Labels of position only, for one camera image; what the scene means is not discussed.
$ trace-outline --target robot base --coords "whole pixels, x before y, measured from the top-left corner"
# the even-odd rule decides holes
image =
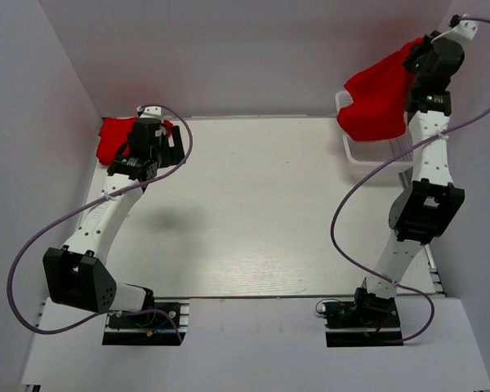
[[[157,300],[154,306],[169,314],[183,339],[189,321],[189,301]],[[180,342],[172,326],[160,314],[113,315],[107,318],[102,345],[180,345]]]
[[[354,312],[353,301],[324,302],[323,316],[327,347],[383,347],[403,338],[398,311],[394,308],[380,319],[362,320]]]

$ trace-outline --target gray wall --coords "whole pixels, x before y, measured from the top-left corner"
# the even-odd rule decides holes
[[[0,391],[16,390],[32,338],[7,306],[7,271],[37,229],[83,200],[99,120],[39,4],[0,0]],[[67,229],[35,244],[16,275],[31,322],[47,296],[41,256]]]
[[[460,0],[452,12],[490,17],[490,0]],[[454,125],[490,105],[490,26],[480,26],[465,52],[451,85]],[[443,286],[465,306],[490,376],[490,115],[450,136],[448,146],[452,176],[466,200],[432,251]]]
[[[345,80],[450,0],[41,0],[102,115],[330,114]]]

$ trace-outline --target purple cable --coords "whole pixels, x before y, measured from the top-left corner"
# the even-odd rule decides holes
[[[126,192],[128,192],[130,190],[133,190],[133,189],[136,189],[136,188],[141,188],[143,186],[147,186],[149,184],[152,184],[152,183],[154,183],[156,181],[160,181],[160,180],[166,179],[172,173],[176,172],[181,166],[183,166],[185,164],[185,162],[187,162],[187,159],[189,158],[190,153],[193,150],[193,132],[190,130],[189,124],[180,115],[178,115],[174,110],[169,109],[167,106],[163,106],[163,105],[152,105],[152,106],[159,106],[159,107],[167,110],[168,112],[170,112],[174,116],[176,116],[183,123],[183,125],[185,126],[185,129],[187,130],[187,133],[189,135],[189,148],[187,149],[187,153],[185,153],[184,158],[181,159],[181,161],[175,167],[173,167],[170,171],[168,171],[167,173],[162,174],[161,176],[157,176],[157,177],[153,178],[152,180],[147,180],[147,181],[144,181],[144,182],[140,182],[139,184],[134,184],[134,185],[127,186],[125,188],[121,188],[121,189],[119,189],[119,190],[117,190],[117,191],[109,194],[110,197],[116,197],[116,196],[119,196],[120,194],[125,194]],[[12,310],[13,314],[15,315],[16,319],[20,322],[20,324],[22,324],[24,327],[26,327],[27,329],[29,329],[31,332],[39,333],[40,335],[55,335],[57,333],[67,332],[67,331],[69,331],[69,330],[71,330],[73,328],[76,328],[76,327],[78,327],[78,326],[86,323],[87,321],[95,318],[96,316],[99,316],[99,314],[92,314],[90,316],[87,316],[83,320],[80,320],[80,321],[78,321],[78,322],[76,322],[74,324],[71,324],[71,325],[69,325],[67,327],[63,327],[63,328],[59,328],[59,329],[44,330],[44,329],[40,329],[38,327],[35,327],[34,325],[31,325],[29,323],[29,321],[27,321],[24,318],[24,316],[22,316],[22,314],[18,310],[18,307],[16,306],[15,298],[13,296],[13,278],[15,277],[16,267],[18,266],[18,263],[20,262],[22,256],[29,249],[29,247],[31,245],[33,245],[33,243],[37,239],[39,239],[40,237],[42,237],[47,231],[49,231],[53,227],[59,225],[60,223],[65,222],[66,220],[72,218],[73,216],[76,216],[80,212],[84,212],[84,211],[88,210],[89,208],[92,208],[94,206],[98,206],[98,205],[100,205],[102,203],[105,203],[106,201],[107,201],[107,198],[98,198],[97,200],[94,200],[94,201],[92,201],[90,203],[87,203],[83,207],[77,208],[76,210],[69,212],[68,214],[62,216],[61,218],[55,220],[54,222],[50,223],[49,225],[47,225],[46,227],[44,227],[43,229],[41,229],[40,231],[38,231],[18,251],[18,254],[16,255],[15,259],[13,260],[13,263],[11,264],[11,268],[9,269],[9,274],[7,275],[7,302],[9,303],[9,306],[11,307],[11,310]],[[128,312],[125,312],[124,314],[125,315],[138,315],[138,314],[143,314],[142,312],[143,313],[153,313],[153,312],[155,312],[155,313],[160,313],[160,314],[162,313],[161,310],[142,310],[141,312],[135,312],[134,314],[128,313]],[[172,327],[176,331],[176,334],[178,335],[178,338],[181,341],[181,336],[180,336],[180,333],[178,332],[178,327],[175,325],[174,321],[170,317],[168,317],[168,314],[167,314],[167,320],[171,323]]]
[[[488,18],[479,18],[479,17],[473,17],[472,16],[472,17],[462,17],[461,20],[472,20],[472,21],[478,21],[478,22],[484,22],[484,23],[490,24],[490,19],[488,19]],[[462,129],[463,127],[466,127],[467,125],[470,125],[472,123],[475,123],[476,121],[479,121],[481,118],[485,117],[489,113],[490,113],[490,107],[488,109],[484,110],[480,115],[472,118],[471,120],[465,121],[465,122],[463,122],[463,123],[461,123],[455,127],[448,128],[445,131],[441,131],[440,133],[442,133],[444,135],[448,135],[454,131],[457,131],[459,129]],[[422,140],[419,143],[410,147],[409,149],[406,149],[401,154],[399,154],[399,155],[389,159],[388,161],[382,163],[379,167],[376,167],[374,170],[372,170],[370,173],[368,173],[360,182],[358,182],[356,185],[354,185],[354,187],[346,194],[346,196],[343,198],[343,200],[341,200],[339,206],[337,206],[336,212],[334,212],[334,217],[332,218],[332,223],[330,226],[330,236],[332,239],[332,244],[334,245],[336,250],[346,260],[348,260],[350,263],[354,264],[356,267],[360,268],[361,270],[363,270],[369,274],[377,276],[379,279],[385,280],[386,282],[392,283],[393,281],[392,281],[392,279],[386,277],[385,275],[379,274],[376,271],[374,271],[374,270],[366,267],[365,265],[357,262],[352,257],[347,255],[343,249],[341,249],[341,247],[337,243],[336,233],[335,233],[337,218],[340,215],[340,212],[343,209],[343,207],[346,205],[346,202],[349,201],[350,197],[352,197],[352,195],[361,187],[361,185],[363,185],[365,182],[370,180],[372,177],[374,177],[378,172],[383,170],[385,167],[389,166],[392,162],[395,162],[395,161],[403,158],[404,156],[410,154],[413,150],[418,149],[419,147],[422,147],[423,145],[427,145],[427,144],[433,142],[434,140],[437,140],[438,138],[439,138],[439,136],[434,135],[434,136],[429,137],[428,139]],[[422,292],[421,290],[418,290],[414,287],[404,286],[400,283],[395,284],[395,286],[402,288],[403,290],[415,292],[416,294],[422,295],[424,298],[426,298],[426,300],[429,302],[429,305],[430,305],[430,316],[428,318],[428,321],[419,331],[412,334],[411,336],[404,337],[403,339],[399,339],[396,341],[388,341],[388,343],[399,344],[399,343],[404,343],[405,341],[411,341],[412,339],[415,339],[420,334],[422,334],[424,331],[426,331],[426,329],[432,324],[432,320],[434,320],[435,307],[434,307],[434,302],[430,299],[429,295],[426,294],[425,292]]]

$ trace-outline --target purple hose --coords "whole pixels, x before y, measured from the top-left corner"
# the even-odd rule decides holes
[[[490,19],[487,19],[487,18],[478,18],[478,17],[472,16],[472,17],[463,17],[461,19],[462,20],[473,20],[473,21],[484,22],[484,23],[490,24]],[[475,123],[476,121],[479,121],[481,118],[483,118],[484,116],[486,116],[489,113],[490,113],[490,107],[488,109],[484,110],[480,115],[478,115],[478,116],[476,116],[476,117],[474,117],[468,121],[465,121],[465,122],[463,122],[463,123],[461,123],[455,127],[448,128],[445,131],[441,131],[441,133],[444,135],[448,135],[454,131],[457,131],[459,129],[462,129],[463,127],[466,127],[467,125],[470,125],[472,123]],[[427,145],[427,144],[433,142],[434,140],[437,140],[438,138],[439,138],[439,136],[435,135],[435,136],[429,137],[428,139],[422,140],[419,143],[410,147],[409,149],[406,149],[401,154],[399,154],[399,155],[389,159],[388,161],[382,163],[379,167],[376,167],[374,170],[372,170],[370,173],[368,173],[360,182],[358,182],[356,185],[354,185],[354,187],[352,187],[352,189],[346,194],[346,196],[343,198],[343,200],[341,200],[340,204],[337,206],[336,212],[334,212],[334,217],[332,218],[332,223],[330,226],[330,236],[331,236],[332,244],[334,245],[336,250],[346,260],[348,260],[350,263],[354,264],[356,267],[360,268],[361,270],[363,270],[369,274],[377,276],[379,279],[385,280],[386,282],[392,283],[392,279],[386,277],[385,275],[379,274],[376,271],[374,271],[373,269],[370,269],[370,268],[366,267],[365,265],[357,262],[352,257],[347,255],[343,249],[341,249],[340,245],[337,243],[336,233],[335,233],[337,218],[340,215],[340,212],[343,209],[343,207],[346,205],[346,202],[349,201],[349,199],[361,187],[361,185],[363,185],[365,182],[370,180],[372,177],[374,177],[377,173],[379,173],[385,167],[389,166],[392,162],[395,162],[395,161],[403,158],[405,155],[410,154],[413,150],[418,149],[419,147],[422,147],[423,145]],[[429,302],[429,305],[430,305],[430,316],[429,316],[426,324],[419,331],[412,334],[411,336],[404,337],[403,339],[399,339],[396,341],[390,341],[389,342],[389,343],[399,344],[399,343],[403,343],[405,341],[410,341],[410,340],[418,337],[424,331],[426,331],[426,329],[432,324],[432,320],[434,320],[435,307],[434,307],[434,302],[430,299],[428,294],[426,294],[425,292],[422,292],[421,290],[418,290],[418,289],[413,288],[413,287],[404,286],[400,283],[396,284],[395,286],[402,288],[403,290],[415,292],[416,294],[421,294],[424,298],[426,298],[426,300]]]
[[[167,173],[162,174],[161,176],[157,176],[157,177],[153,178],[152,180],[140,182],[139,184],[134,184],[134,185],[127,186],[125,188],[121,188],[121,189],[119,189],[119,190],[117,190],[117,191],[109,194],[109,196],[111,196],[111,197],[116,197],[116,196],[119,196],[120,194],[124,194],[124,193],[126,193],[126,192],[128,192],[130,190],[133,190],[133,189],[136,189],[136,188],[141,188],[143,186],[152,184],[152,183],[154,183],[156,181],[160,181],[160,180],[166,179],[172,173],[176,172],[181,166],[183,166],[185,164],[185,162],[187,162],[187,159],[189,158],[190,153],[193,150],[193,133],[190,130],[189,124],[181,116],[179,116],[172,109],[169,109],[167,106],[163,106],[163,105],[155,105],[155,106],[160,106],[161,108],[167,110],[168,112],[171,112],[174,116],[176,116],[183,123],[183,125],[185,126],[185,129],[187,130],[187,133],[189,134],[189,148],[187,149],[187,153],[185,154],[184,158],[181,159],[181,161],[175,167],[173,167],[170,171],[168,171]],[[39,239],[40,237],[42,237],[47,231],[49,231],[53,227],[59,225],[60,223],[65,222],[66,220],[72,218],[73,216],[76,216],[80,212],[84,212],[84,211],[88,210],[91,207],[94,207],[94,206],[100,205],[102,203],[105,203],[106,201],[107,201],[106,198],[98,198],[97,200],[94,200],[94,201],[86,204],[85,206],[80,207],[80,208],[77,208],[76,210],[71,211],[70,213],[62,216],[60,219],[55,220],[54,222],[50,223],[49,225],[47,225],[46,227],[44,227],[43,229],[41,229],[40,231],[38,231],[18,251],[18,254],[16,255],[15,259],[13,260],[13,263],[11,265],[11,268],[9,269],[9,274],[7,275],[7,302],[9,303],[9,306],[11,307],[11,310],[12,310],[13,314],[15,315],[16,319],[20,322],[20,324],[22,324],[24,327],[26,327],[27,329],[29,329],[31,332],[39,333],[40,335],[55,335],[57,333],[67,332],[67,331],[69,331],[69,330],[71,330],[73,328],[76,328],[76,327],[78,327],[78,326],[86,323],[87,321],[95,318],[96,316],[99,316],[99,314],[92,314],[92,315],[84,318],[83,320],[78,321],[77,323],[74,323],[74,324],[71,324],[71,325],[69,325],[67,327],[63,327],[63,328],[59,328],[59,329],[44,330],[44,329],[40,329],[38,327],[35,327],[34,325],[31,325],[29,323],[29,321],[27,321],[24,318],[24,316],[22,316],[22,314],[18,310],[18,307],[16,306],[15,298],[13,296],[13,278],[15,277],[16,267],[18,266],[18,263],[20,262],[22,256],[29,249],[29,247],[31,245],[33,245],[33,243],[37,239]],[[157,310],[149,310],[148,312],[147,311],[145,311],[145,312],[146,313],[152,313],[153,311],[156,311],[157,313],[160,313],[161,312],[161,311],[157,311]],[[180,336],[180,334],[178,332],[178,327],[174,324],[174,321],[171,318],[167,318],[167,319],[171,323],[172,327],[176,331],[176,334],[178,335],[178,337],[180,338],[180,341],[181,341],[181,336]]]

